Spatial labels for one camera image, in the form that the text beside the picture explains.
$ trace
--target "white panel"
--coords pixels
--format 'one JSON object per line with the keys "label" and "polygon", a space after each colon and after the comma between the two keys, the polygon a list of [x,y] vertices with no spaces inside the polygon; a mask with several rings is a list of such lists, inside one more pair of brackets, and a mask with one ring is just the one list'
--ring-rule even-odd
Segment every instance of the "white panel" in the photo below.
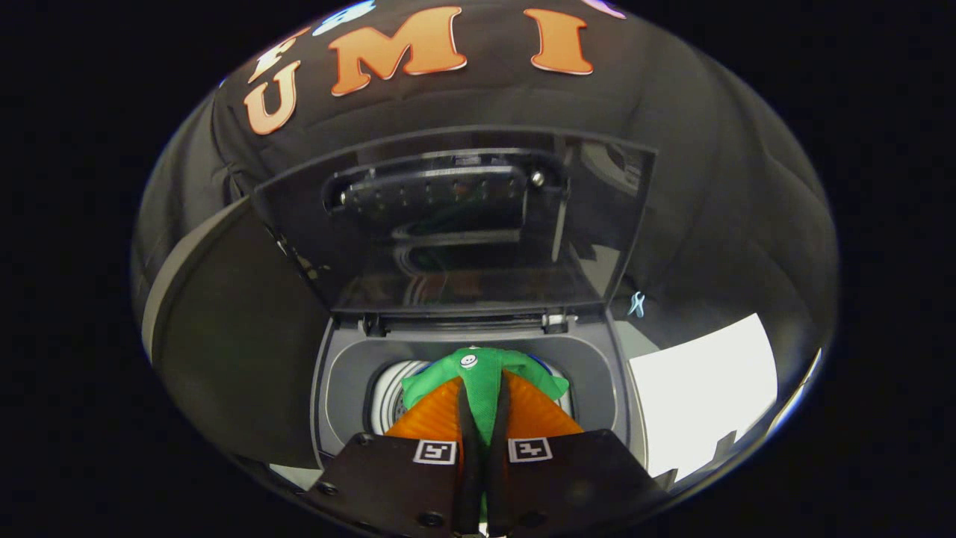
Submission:
{"label": "white panel", "polygon": [[322,476],[321,469],[300,469],[298,467],[286,467],[285,465],[277,465],[275,463],[270,463],[269,468],[280,477],[294,483],[303,490],[309,490],[318,482],[318,478]]}
{"label": "white panel", "polygon": [[675,480],[713,459],[717,441],[740,438],[776,401],[770,341],[753,314],[707,336],[630,359],[647,436],[647,472]]}

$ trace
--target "black background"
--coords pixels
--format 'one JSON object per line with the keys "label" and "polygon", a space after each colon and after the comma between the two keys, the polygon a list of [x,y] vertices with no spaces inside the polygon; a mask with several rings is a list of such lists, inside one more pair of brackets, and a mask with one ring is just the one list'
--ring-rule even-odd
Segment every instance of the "black background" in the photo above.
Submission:
{"label": "black background", "polygon": [[[949,329],[933,326],[947,315],[937,274],[951,266],[953,189],[945,154],[919,151],[944,114],[951,67],[939,37],[953,17],[932,4],[628,6],[778,111],[824,182],[843,255],[839,337],[805,405],[741,468],[635,533],[953,529],[951,469],[937,459],[953,446],[951,391],[937,389],[953,353]],[[127,276],[141,190],[179,123],[241,62],[336,7],[5,6],[7,110],[24,120],[11,130],[25,143],[6,178],[18,281],[5,437],[26,453],[7,458],[15,535],[339,533],[259,487],[171,405],[141,350]]]}

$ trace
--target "lid hinge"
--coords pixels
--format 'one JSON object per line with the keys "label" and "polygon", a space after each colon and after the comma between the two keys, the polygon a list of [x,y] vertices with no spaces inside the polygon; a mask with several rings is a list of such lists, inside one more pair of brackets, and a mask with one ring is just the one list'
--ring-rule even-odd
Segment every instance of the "lid hinge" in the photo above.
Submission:
{"label": "lid hinge", "polygon": [[385,323],[381,320],[380,314],[365,314],[361,319],[361,328],[365,331],[365,336],[384,337]]}
{"label": "lid hinge", "polygon": [[284,235],[276,233],[268,226],[265,228],[266,232],[272,236],[272,240],[275,241],[276,246],[279,247],[279,251],[282,252],[282,255],[293,264],[293,267],[295,268],[299,277],[302,278],[306,285],[309,286],[309,289],[312,290],[312,293],[315,295],[315,298],[318,299],[319,304],[321,304],[327,312],[331,312],[332,310],[325,302],[325,298],[322,297],[322,294],[315,286],[315,283],[318,279],[318,272],[315,270],[312,264],[307,259],[298,255],[295,249],[289,244],[289,241],[286,240]]}
{"label": "lid hinge", "polygon": [[575,315],[567,315],[564,308],[548,309],[541,315],[541,328],[545,334],[568,332],[568,322],[576,319]]}

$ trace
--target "dark surface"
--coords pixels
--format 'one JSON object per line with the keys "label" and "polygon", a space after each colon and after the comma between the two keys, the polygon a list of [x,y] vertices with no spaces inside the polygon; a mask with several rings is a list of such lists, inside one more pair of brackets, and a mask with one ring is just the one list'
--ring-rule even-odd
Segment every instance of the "dark surface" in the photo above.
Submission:
{"label": "dark surface", "polygon": [[[246,72],[251,64],[233,72],[207,98],[212,109],[205,127],[193,128],[189,123],[188,138],[174,137],[150,177],[134,233],[133,293],[140,296],[148,290],[139,280],[151,280],[152,268],[164,258],[166,241],[171,243],[187,231],[190,220],[198,214],[213,214],[220,209],[221,192],[233,186],[249,192],[250,186],[257,184],[253,192],[257,212],[267,218],[277,235],[288,239],[296,257],[303,259],[303,266],[315,268],[314,272],[308,271],[312,275],[309,282],[335,309],[390,313],[396,308],[415,309],[417,303],[418,307],[426,305],[429,313],[466,305],[471,313],[478,308],[499,312],[502,306],[497,303],[514,307],[518,303],[531,307],[531,301],[554,306],[557,302],[568,306],[578,306],[582,301],[596,303],[598,296],[591,284],[574,270],[576,263],[572,262],[570,249],[560,249],[557,263],[547,257],[549,239],[556,229],[551,224],[554,198],[561,192],[558,184],[563,181],[546,181],[527,198],[526,228],[520,242],[419,248],[409,251],[407,260],[399,263],[395,263],[395,257],[402,250],[380,251],[384,254],[381,258],[369,257],[363,247],[369,239],[367,230],[355,226],[345,214],[326,215],[323,208],[330,194],[327,185],[316,181],[345,165],[372,164],[379,159],[367,160],[363,154],[394,153],[397,146],[404,151],[416,147],[446,149],[446,138],[458,142],[473,138],[471,143],[478,146],[492,141],[510,146],[507,139],[515,138],[487,130],[466,136],[465,131],[473,128],[464,127],[476,122],[492,125],[495,131],[542,126],[580,130],[590,133],[584,135],[586,138],[620,137],[628,144],[656,151],[649,174],[654,176],[652,181],[647,181],[647,175],[638,180],[634,172],[618,170],[630,178],[619,187],[643,184],[640,192],[646,191],[645,204],[637,204],[636,192],[630,188],[620,193],[618,188],[610,189],[587,203],[587,198],[577,200],[574,192],[594,195],[594,186],[602,180],[581,169],[574,171],[581,167],[574,164],[573,152],[560,148],[575,145],[561,139],[554,141],[558,154],[568,162],[569,188],[565,192],[576,200],[569,204],[568,222],[562,224],[567,234],[562,237],[581,236],[572,223],[589,222],[593,226],[591,234],[617,238],[600,243],[621,251],[619,262],[626,261],[626,276],[652,299],[648,305],[652,315],[640,321],[628,318],[630,323],[657,346],[671,347],[756,313],[773,351],[778,392],[791,393],[817,350],[823,348],[829,353],[835,330],[838,275],[837,237],[824,190],[799,143],[744,82],[672,34],[635,16],[627,20],[609,17],[578,0],[547,1],[588,21],[581,38],[582,47],[597,66],[592,76],[549,75],[528,66],[525,54],[534,48],[534,35],[527,32],[532,30],[530,21],[520,16],[519,10],[538,6],[539,0],[469,4],[454,24],[456,42],[472,55],[473,62],[466,69],[428,78],[399,77],[394,83],[381,80],[361,94],[342,99],[327,93],[327,78],[336,62],[336,55],[329,54],[327,41],[335,34],[348,33],[355,24],[297,40],[294,51],[284,58],[301,58],[309,67],[303,68],[296,83],[296,92],[307,99],[298,101],[281,131],[268,136],[253,133],[242,118],[250,84]],[[434,7],[434,2],[402,0],[400,4],[382,5],[363,22],[389,32],[408,11]],[[637,54],[622,68],[617,51],[628,48]],[[409,130],[423,129],[432,129],[425,139],[408,136]],[[385,146],[372,144],[381,137],[391,142]],[[517,138],[526,138],[533,146],[549,140],[526,135]],[[205,139],[206,143],[198,144],[195,139]],[[325,154],[331,151],[336,151],[336,156]],[[349,151],[355,154],[350,157]],[[178,166],[182,157],[195,159],[206,152],[223,158],[225,175],[208,166],[192,166],[191,160],[188,167]],[[316,157],[322,164],[305,168]],[[266,171],[242,171],[258,165],[265,165]],[[565,174],[555,173],[553,166],[548,168],[551,171],[546,170],[545,176]],[[389,175],[385,169],[380,171],[382,178]],[[273,174],[284,177],[270,179]],[[199,196],[193,189],[212,189],[217,195]],[[436,186],[436,204],[443,206],[443,211],[449,210],[442,204],[439,191]],[[604,203],[605,199],[626,199],[628,194],[633,204],[630,211],[626,205]],[[181,198],[187,195],[184,202]],[[346,202],[346,213],[354,204],[355,200]],[[619,216],[612,215],[614,208],[621,211]],[[641,225],[635,228],[637,213],[641,214]],[[602,230],[602,222],[607,229]],[[251,249],[254,242],[253,237],[235,238],[232,244],[239,248],[232,252],[241,254],[248,243],[247,254],[261,258]],[[636,252],[633,256],[629,248],[623,248],[630,245]],[[366,264],[364,258],[370,258],[371,263]],[[545,270],[539,268],[542,260]],[[255,443],[259,446],[253,450],[235,442],[248,434],[213,434],[231,427],[255,432],[253,437],[274,437],[269,444],[276,447],[302,444],[292,436],[276,437],[275,429],[264,428],[261,424],[270,421],[268,414],[246,411],[257,407],[265,411],[272,405],[259,405],[260,394],[267,395],[270,402],[305,401],[309,397],[306,383],[275,384],[275,376],[266,371],[294,372],[293,377],[307,378],[300,372],[307,370],[315,358],[315,346],[291,346],[291,351],[304,351],[298,356],[281,356],[288,351],[281,346],[269,349],[271,336],[293,342],[300,334],[313,336],[309,328],[299,334],[295,330],[256,330],[256,317],[263,318],[263,327],[298,328],[295,323],[275,323],[274,319],[281,316],[272,313],[283,311],[279,301],[258,307],[259,301],[268,303],[282,296],[270,294],[268,272],[249,270],[250,279],[239,286],[218,281],[229,280],[238,272],[235,268],[254,268],[255,262],[244,262],[240,256],[222,266],[204,264],[204,272],[212,280],[196,280],[193,287],[202,294],[180,298],[183,306],[179,312],[185,312],[180,325],[189,329],[162,335],[186,335],[179,338],[178,346],[170,348],[171,353],[182,354],[184,360],[175,361],[178,365],[182,360],[183,365],[162,368],[159,374],[174,393],[179,408],[211,441],[243,455],[290,461],[286,454],[264,452],[260,443]],[[444,271],[438,270],[440,266],[448,271],[447,280]],[[406,274],[423,269],[429,274],[424,279]],[[355,287],[348,284],[358,276],[361,278]],[[416,292],[406,295],[412,282],[418,286]],[[472,292],[480,294],[482,300],[475,301]],[[218,300],[231,294],[241,300]],[[294,292],[287,295],[297,297]],[[290,305],[287,310],[292,313],[296,307]],[[223,327],[235,330],[224,331]],[[246,344],[250,335],[254,335],[254,343]],[[236,349],[250,353],[237,353]],[[200,364],[205,362],[211,363],[211,368]],[[264,389],[234,383],[234,371],[254,372],[250,378],[260,375]],[[285,391],[276,392],[275,388]],[[238,395],[239,399],[222,397],[224,394]],[[784,400],[785,396],[771,412],[782,407]],[[331,408],[341,405],[339,399],[329,403]],[[277,416],[274,422],[302,424],[306,408],[298,409],[300,415],[295,417],[288,415],[295,413],[295,406],[282,407],[286,415]],[[213,420],[215,428],[210,427]],[[301,453],[308,451],[306,445]]]}
{"label": "dark surface", "polygon": [[665,500],[663,490],[610,430],[548,439],[550,460],[508,464],[515,538],[590,535]]}
{"label": "dark surface", "polygon": [[508,460],[508,415],[511,411],[511,384],[505,373],[501,374],[498,390],[498,407],[495,411],[491,445],[485,460],[485,492],[488,499],[488,532],[503,536],[514,527],[514,515],[508,510],[509,494]]}
{"label": "dark surface", "polygon": [[[479,144],[482,139],[490,138],[490,133],[484,132],[472,137],[463,137],[461,142]],[[451,134],[430,135],[426,137],[434,146],[432,149],[445,149],[445,146],[438,144],[447,144],[447,139],[455,138]],[[475,225],[475,220],[480,222],[493,222],[495,228],[503,226],[516,232],[521,231],[521,241],[506,241],[500,244],[479,244],[479,245],[458,245],[458,246],[427,246],[419,244],[412,248],[408,253],[408,263],[414,265],[414,269],[401,268],[396,264],[398,257],[397,250],[402,246],[401,241],[387,239],[384,230],[391,232],[392,227],[399,223],[410,224],[418,222],[416,227],[438,226],[428,224],[434,219],[435,222],[444,222],[448,226],[454,218],[448,211],[454,204],[449,203],[453,199],[451,193],[451,179],[439,181],[437,177],[427,176],[427,181],[435,181],[434,202],[435,206],[423,204],[429,208],[442,207],[439,212],[434,209],[429,210],[427,218],[423,215],[415,215],[412,212],[416,210],[404,210],[405,215],[402,218],[422,219],[402,221],[401,219],[392,222],[379,214],[376,220],[382,218],[387,222],[387,226],[382,228],[381,222],[375,222],[375,226],[370,226],[373,221],[365,222],[363,214],[376,214],[376,202],[373,204],[373,211],[368,207],[364,213],[354,213],[355,207],[364,205],[357,202],[357,194],[348,191],[350,197],[347,199],[344,207],[339,207],[333,212],[326,212],[323,208],[328,205],[328,200],[337,197],[332,191],[340,191],[341,187],[335,188],[326,179],[335,171],[343,168],[353,167],[353,163],[365,153],[389,153],[399,148],[408,146],[427,146],[418,136],[408,136],[405,140],[391,141],[384,147],[382,145],[371,144],[362,150],[343,151],[334,157],[320,156],[315,157],[309,163],[300,167],[285,171],[267,183],[258,187],[251,196],[252,205],[261,215],[263,220],[274,230],[277,235],[284,236],[289,244],[295,249],[299,256],[311,261],[312,265],[319,268],[314,285],[321,294],[324,302],[335,312],[405,312],[414,313],[425,308],[429,313],[438,309],[473,310],[478,307],[485,309],[500,309],[499,303],[514,303],[516,307],[533,307],[540,303],[597,303],[598,298],[594,295],[592,286],[584,279],[580,272],[576,270],[576,264],[569,259],[568,249],[563,249],[561,255],[565,258],[562,263],[552,267],[550,255],[552,241],[554,237],[554,210],[557,205],[558,189],[552,189],[552,192],[544,192],[549,188],[542,190],[535,189],[528,197],[528,217],[525,226],[521,226],[521,211],[524,207],[521,200],[521,193],[525,190],[524,175],[518,178],[518,191],[516,203],[501,204],[497,202],[489,207],[482,207],[481,203],[472,204],[470,209],[463,211],[463,214],[472,212],[471,216],[465,218],[465,228],[448,229],[443,232],[465,232],[471,231],[468,227]],[[537,135],[532,140],[539,143],[541,140],[550,141],[551,137],[547,135]],[[507,155],[516,165],[528,162],[540,162],[544,159],[538,155]],[[410,170],[421,172],[420,168],[429,169],[434,172],[435,167],[442,162],[451,163],[450,158],[433,161],[413,161],[412,164],[403,164],[402,167],[391,165],[392,168],[403,169],[406,174]],[[382,181],[388,184],[395,180],[397,172],[389,171],[388,167],[379,166],[376,172],[376,181]],[[455,181],[464,181],[460,176],[449,177],[458,178]],[[507,188],[509,175],[498,178]],[[197,175],[199,181],[206,181],[203,173]],[[407,189],[409,196],[414,195],[416,189],[414,183],[400,181]],[[361,191],[352,187],[355,192]],[[419,185],[418,191],[424,198],[424,181]],[[443,200],[442,193],[445,193],[446,200]],[[501,193],[503,200],[508,200],[506,192]],[[372,196],[366,194],[365,197],[374,201],[377,194]],[[399,200],[398,187],[393,192],[382,194],[382,208],[393,206],[401,208]],[[513,215],[506,216],[509,213],[516,212]],[[512,217],[517,221],[510,222]],[[169,221],[160,219],[144,219],[144,228],[151,228],[155,233],[156,229],[170,226]],[[430,292],[425,292],[418,298],[418,301],[409,302],[404,298],[406,289],[412,283],[413,279],[407,273],[413,271],[420,274],[416,279],[430,279],[433,285],[426,286]],[[478,302],[475,297],[465,293],[468,289],[469,278],[476,272],[482,271],[481,278],[481,301]],[[564,294],[559,295],[555,290],[564,290]],[[493,303],[493,305],[484,305],[481,303]]]}
{"label": "dark surface", "polygon": [[484,489],[484,460],[481,439],[475,425],[468,391],[464,383],[458,390],[458,424],[462,429],[462,477],[456,491],[454,529],[462,534],[478,532],[481,521],[481,492]]}
{"label": "dark surface", "polygon": [[328,314],[251,204],[236,212],[193,251],[182,285],[167,293],[153,367],[176,405],[224,450],[315,468],[309,398]]}
{"label": "dark surface", "polygon": [[[37,153],[11,195],[14,216],[35,218],[10,234],[11,272],[25,281],[14,287],[10,360],[23,434],[8,444],[31,456],[10,459],[12,535],[335,535],[222,458],[173,407],[145,362],[127,285],[130,224],[171,133],[222,76],[323,10],[30,6],[5,17],[33,23],[11,84],[27,97],[22,139]],[[951,348],[934,325],[951,208],[931,206],[951,187],[942,154],[918,154],[944,110],[946,48],[931,23],[951,20],[937,12],[946,8],[634,7],[779,112],[824,183],[843,259],[840,332],[805,405],[741,468],[641,535],[951,533],[936,493],[951,490],[937,460],[952,442],[951,388],[936,385]]]}
{"label": "dark surface", "polygon": [[417,439],[356,434],[305,498],[373,532],[446,538],[458,465],[416,463],[418,449]]}

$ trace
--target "orange letter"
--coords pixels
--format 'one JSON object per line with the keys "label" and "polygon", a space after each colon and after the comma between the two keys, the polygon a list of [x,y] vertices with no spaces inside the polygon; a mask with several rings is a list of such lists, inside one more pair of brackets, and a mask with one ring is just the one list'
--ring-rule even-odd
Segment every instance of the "orange letter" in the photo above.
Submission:
{"label": "orange letter", "polygon": [[424,75],[465,67],[467,58],[455,51],[451,19],[461,8],[445,7],[419,11],[405,20],[393,37],[374,28],[359,28],[329,43],[338,51],[338,82],[332,95],[339,97],[358,91],[372,79],[362,73],[364,62],[379,78],[389,80],[399,69],[405,51],[412,50],[405,63],[408,75]]}
{"label": "orange letter", "polygon": [[266,112],[266,86],[263,82],[255,87],[243,100],[249,112],[249,125],[255,134],[267,135],[286,124],[295,110],[295,70],[301,61],[294,61],[275,74],[273,80],[279,83],[279,109]]}
{"label": "orange letter", "polygon": [[584,59],[577,31],[587,23],[566,13],[549,10],[525,10],[538,23],[541,52],[532,56],[532,65],[545,71],[570,75],[591,75],[594,66]]}
{"label": "orange letter", "polygon": [[258,63],[255,64],[255,73],[253,73],[252,76],[249,77],[249,84],[252,84],[253,80],[256,80],[257,78],[259,78],[259,76],[265,73],[267,69],[269,69],[270,67],[278,63],[279,60],[282,59],[282,56],[280,55],[288,51],[290,48],[292,48],[292,46],[295,44],[295,39],[297,37],[299,37],[300,35],[303,35],[304,33],[308,31],[309,31],[309,27],[299,30],[295,34],[292,34],[289,37],[287,37],[285,41],[279,43],[278,45],[272,47],[271,49],[268,49],[268,51],[266,51],[265,54],[261,55],[259,57]]}

